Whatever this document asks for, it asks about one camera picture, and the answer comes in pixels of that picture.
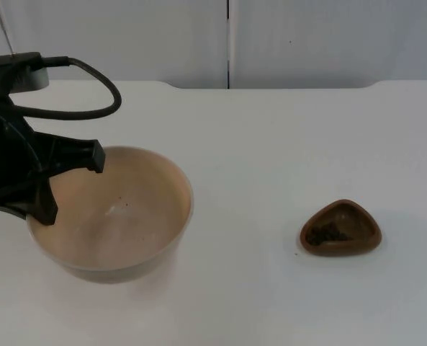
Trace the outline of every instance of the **bowl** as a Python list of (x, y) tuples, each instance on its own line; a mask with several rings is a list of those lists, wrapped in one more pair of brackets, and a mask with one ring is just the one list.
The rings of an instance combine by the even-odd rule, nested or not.
[(68, 271), (128, 280), (177, 243), (192, 214), (189, 180), (173, 162), (141, 148), (105, 148), (101, 174), (74, 169), (50, 178), (55, 224), (27, 219), (32, 238)]
[(352, 200), (337, 200), (303, 226), (301, 245), (321, 256), (344, 256), (373, 250), (381, 242), (377, 222)]

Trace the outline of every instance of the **bowl rim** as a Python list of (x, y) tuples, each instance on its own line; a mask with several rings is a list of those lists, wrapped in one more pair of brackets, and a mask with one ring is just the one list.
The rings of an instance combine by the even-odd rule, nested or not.
[(39, 241), (36, 239), (35, 235), (33, 234), (33, 232), (32, 232), (32, 221), (34, 220), (34, 217), (28, 214), (27, 217), (26, 217), (26, 224), (28, 226), (31, 239), (34, 241), (34, 243), (36, 243), (37, 247), (43, 252), (43, 254), (45, 254), (47, 257), (49, 257), (53, 261), (57, 262), (59, 265), (62, 265), (62, 266), (67, 267), (67, 268), (70, 268), (72, 270), (79, 270), (79, 271), (86, 271), (86, 272), (113, 272), (113, 271), (133, 269), (134, 267), (137, 267), (139, 265), (142, 265), (142, 264), (145, 264), (147, 262), (150, 262), (155, 257), (157, 257), (160, 254), (162, 254), (163, 252), (165, 252), (172, 244), (177, 243), (177, 241), (181, 238), (181, 236), (186, 231), (186, 228), (189, 225), (189, 223), (191, 221), (191, 218), (192, 218), (192, 215), (194, 213), (194, 191), (192, 189), (191, 182), (190, 182), (188, 176), (186, 175), (186, 173), (184, 173), (184, 171), (177, 164), (175, 164), (174, 161), (170, 160), (168, 157), (166, 157), (166, 156), (164, 156), (162, 154), (159, 154), (159, 153), (157, 153), (155, 151), (152, 151), (152, 150), (149, 150), (149, 149), (146, 149), (146, 148), (137, 147), (137, 146), (105, 146), (105, 147), (103, 147), (103, 149), (104, 149), (104, 151), (106, 151), (107, 149), (125, 149), (125, 150), (131, 149), (131, 150), (136, 150), (136, 151), (144, 151), (146, 153), (158, 156), (159, 158), (168, 161), (181, 174), (181, 176), (184, 178), (184, 180), (186, 182), (187, 188), (189, 190), (189, 198), (190, 198), (189, 212), (187, 214), (186, 220), (185, 220), (184, 225), (181, 228), (181, 230), (162, 249), (158, 250), (156, 253), (152, 254), (148, 258), (146, 258), (146, 259), (144, 259), (142, 261), (139, 261), (139, 262), (137, 262), (137, 263), (135, 263), (133, 265), (127, 265), (127, 266), (124, 266), (124, 267), (116, 267), (116, 268), (105, 268), (105, 269), (95, 268), (95, 267), (82, 267), (80, 265), (73, 265), (73, 264), (68, 263), (67, 261), (65, 261), (63, 259), (60, 259), (59, 257), (56, 257), (54, 254), (51, 254), (44, 247), (42, 247), (42, 245), (40, 245)]

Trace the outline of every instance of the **small brown dish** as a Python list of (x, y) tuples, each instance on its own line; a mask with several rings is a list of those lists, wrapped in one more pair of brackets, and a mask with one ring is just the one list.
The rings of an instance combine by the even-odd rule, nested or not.
[(319, 256), (346, 256), (373, 250), (381, 231), (370, 214), (351, 200), (337, 200), (303, 226), (301, 245)]

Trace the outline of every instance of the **white tabletop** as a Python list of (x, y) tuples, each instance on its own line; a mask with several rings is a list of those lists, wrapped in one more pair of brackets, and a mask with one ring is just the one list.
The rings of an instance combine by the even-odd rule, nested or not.
[[(194, 188), (176, 257), (136, 281), (89, 283), (0, 213), (0, 345), (427, 345), (427, 81), (117, 85), (115, 115), (31, 124), (174, 160)], [(94, 82), (55, 81), (14, 100), (84, 110), (110, 96)], [(357, 257), (306, 253), (303, 223), (339, 198), (373, 215), (382, 243)]]

